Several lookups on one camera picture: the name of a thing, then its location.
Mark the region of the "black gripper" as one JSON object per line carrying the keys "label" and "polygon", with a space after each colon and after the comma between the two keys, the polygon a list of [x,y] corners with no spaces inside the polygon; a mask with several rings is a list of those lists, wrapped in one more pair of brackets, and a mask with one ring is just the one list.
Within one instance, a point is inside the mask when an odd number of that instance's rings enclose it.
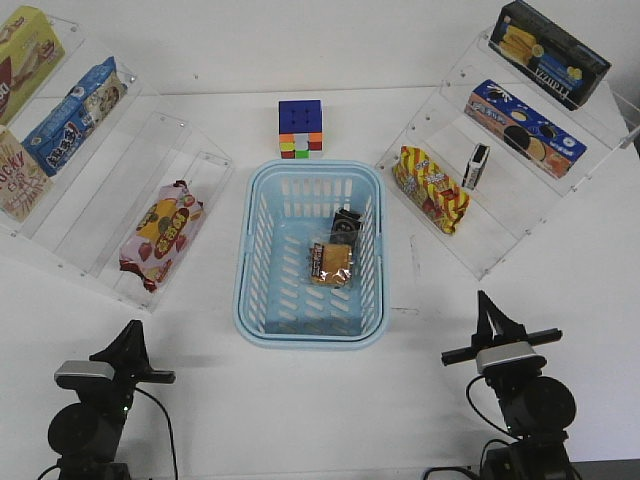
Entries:
{"label": "black gripper", "polygon": [[540,358],[534,346],[562,338],[558,328],[528,336],[525,327],[502,312],[483,290],[477,292],[477,298],[477,328],[471,337],[471,346],[443,352],[441,361],[445,366],[474,360],[478,368],[489,368]]}
{"label": "black gripper", "polygon": [[108,363],[114,369],[111,400],[130,400],[138,383],[173,384],[176,373],[150,366],[141,320],[133,319],[102,351],[90,361]]}

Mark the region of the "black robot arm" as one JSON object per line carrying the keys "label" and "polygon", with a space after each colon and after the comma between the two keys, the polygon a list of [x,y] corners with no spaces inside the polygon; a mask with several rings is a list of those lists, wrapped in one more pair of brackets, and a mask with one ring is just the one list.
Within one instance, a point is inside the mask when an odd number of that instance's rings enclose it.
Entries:
{"label": "black robot arm", "polygon": [[67,360],[54,372],[62,389],[73,390],[76,403],[50,422],[48,443],[60,455],[61,479],[129,479],[127,464],[115,460],[138,385],[172,384],[171,370],[152,368],[143,323],[131,320],[102,351],[87,360]]}
{"label": "black robot arm", "polygon": [[441,354],[447,365],[475,361],[478,378],[494,391],[512,441],[487,449],[473,479],[577,479],[564,447],[577,412],[570,390],[544,376],[546,358],[534,348],[558,341],[557,328],[529,333],[482,290],[477,330],[467,347]]}

